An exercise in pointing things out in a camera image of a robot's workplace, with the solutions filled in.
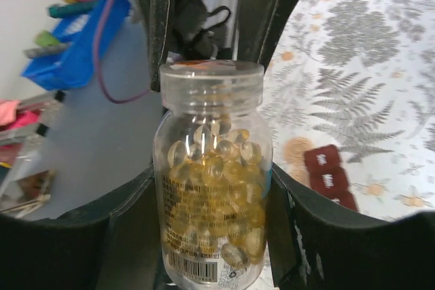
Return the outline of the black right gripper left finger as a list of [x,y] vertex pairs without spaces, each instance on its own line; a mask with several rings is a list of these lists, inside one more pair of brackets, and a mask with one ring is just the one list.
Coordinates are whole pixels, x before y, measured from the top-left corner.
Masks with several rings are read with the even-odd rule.
[[154,170],[56,219],[1,216],[2,289],[152,289],[160,258]]

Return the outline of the floral patterned table mat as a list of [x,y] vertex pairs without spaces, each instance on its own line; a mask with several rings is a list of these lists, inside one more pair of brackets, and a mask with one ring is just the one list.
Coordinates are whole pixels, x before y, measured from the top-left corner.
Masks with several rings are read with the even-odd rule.
[[335,145],[357,213],[434,214],[434,0],[300,0],[261,114],[299,184],[312,190],[304,153]]

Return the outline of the dark red weekly pill organizer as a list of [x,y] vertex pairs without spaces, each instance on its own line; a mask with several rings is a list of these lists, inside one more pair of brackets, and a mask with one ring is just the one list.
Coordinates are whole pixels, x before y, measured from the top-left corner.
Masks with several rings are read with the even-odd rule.
[[309,174],[309,187],[349,210],[358,212],[353,194],[349,190],[347,173],[335,145],[327,145],[304,153],[304,164]]

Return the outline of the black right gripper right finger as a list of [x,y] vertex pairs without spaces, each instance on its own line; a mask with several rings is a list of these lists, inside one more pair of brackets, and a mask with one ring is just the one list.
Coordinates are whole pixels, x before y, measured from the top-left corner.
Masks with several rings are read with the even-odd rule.
[[434,214],[387,222],[351,211],[278,166],[268,193],[268,251],[280,289],[433,289]]

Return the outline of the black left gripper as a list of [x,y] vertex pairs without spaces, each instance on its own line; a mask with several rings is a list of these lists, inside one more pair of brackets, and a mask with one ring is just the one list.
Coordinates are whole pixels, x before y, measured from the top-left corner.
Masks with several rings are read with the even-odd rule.
[[[147,36],[150,90],[160,91],[160,66],[169,51],[185,60],[215,59],[215,32],[225,26],[231,9],[208,11],[203,0],[135,0]],[[267,66],[290,14],[299,0],[240,0],[237,58]],[[207,19],[226,12],[220,22],[205,28]]]

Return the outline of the clear bottle of yellow pills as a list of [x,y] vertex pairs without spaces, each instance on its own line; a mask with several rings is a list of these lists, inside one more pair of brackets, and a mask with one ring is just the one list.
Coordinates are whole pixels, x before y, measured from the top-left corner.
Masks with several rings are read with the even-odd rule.
[[271,131],[264,67],[193,60],[160,68],[167,112],[153,165],[162,261],[181,289],[246,289],[266,251]]

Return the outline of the blue storage bin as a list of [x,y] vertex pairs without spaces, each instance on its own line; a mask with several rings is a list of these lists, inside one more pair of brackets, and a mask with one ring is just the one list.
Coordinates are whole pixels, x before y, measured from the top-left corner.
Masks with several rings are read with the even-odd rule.
[[107,0],[99,0],[87,14],[63,18],[51,34],[70,47],[60,54],[31,60],[21,73],[45,90],[81,88],[93,76],[92,43]]

